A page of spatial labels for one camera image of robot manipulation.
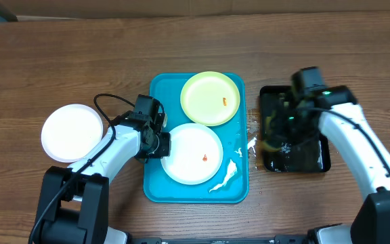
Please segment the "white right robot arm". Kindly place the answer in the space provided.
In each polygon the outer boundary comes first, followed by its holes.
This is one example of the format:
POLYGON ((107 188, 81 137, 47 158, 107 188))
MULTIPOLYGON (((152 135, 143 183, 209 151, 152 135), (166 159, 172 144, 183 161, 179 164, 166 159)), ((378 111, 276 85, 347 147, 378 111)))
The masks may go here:
POLYGON ((272 137, 289 143, 312 134, 335 146, 364 200, 351 224, 309 231, 309 243, 390 243, 390 153, 368 124, 346 86, 290 88, 269 122, 272 137))

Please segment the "white plate with red stain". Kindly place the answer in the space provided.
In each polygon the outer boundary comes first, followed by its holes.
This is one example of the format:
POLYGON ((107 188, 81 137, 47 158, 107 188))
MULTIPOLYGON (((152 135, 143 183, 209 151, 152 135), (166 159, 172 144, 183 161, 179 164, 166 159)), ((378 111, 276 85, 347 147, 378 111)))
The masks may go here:
POLYGON ((103 130, 102 119, 95 110, 83 104, 69 104, 48 116, 41 130, 41 144, 52 159, 72 163, 101 141, 103 130))

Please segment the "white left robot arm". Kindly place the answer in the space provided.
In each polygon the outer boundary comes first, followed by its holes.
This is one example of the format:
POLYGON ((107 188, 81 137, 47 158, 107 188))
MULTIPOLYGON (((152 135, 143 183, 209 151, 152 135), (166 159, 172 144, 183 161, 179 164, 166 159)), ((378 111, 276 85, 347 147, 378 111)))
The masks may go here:
POLYGON ((125 163, 169 155, 171 136, 164 113, 131 111, 110 121, 108 133, 85 157, 43 176, 29 243, 128 243, 129 235, 108 224, 110 183, 125 163))

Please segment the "green yellow sponge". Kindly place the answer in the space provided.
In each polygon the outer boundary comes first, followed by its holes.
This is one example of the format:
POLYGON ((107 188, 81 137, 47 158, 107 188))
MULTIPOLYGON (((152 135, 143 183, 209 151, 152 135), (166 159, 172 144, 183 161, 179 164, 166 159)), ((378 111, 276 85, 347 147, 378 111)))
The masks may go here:
POLYGON ((264 120, 264 137, 261 142, 261 147, 267 152, 278 152, 282 148, 284 138, 271 125, 272 117, 266 117, 264 120))

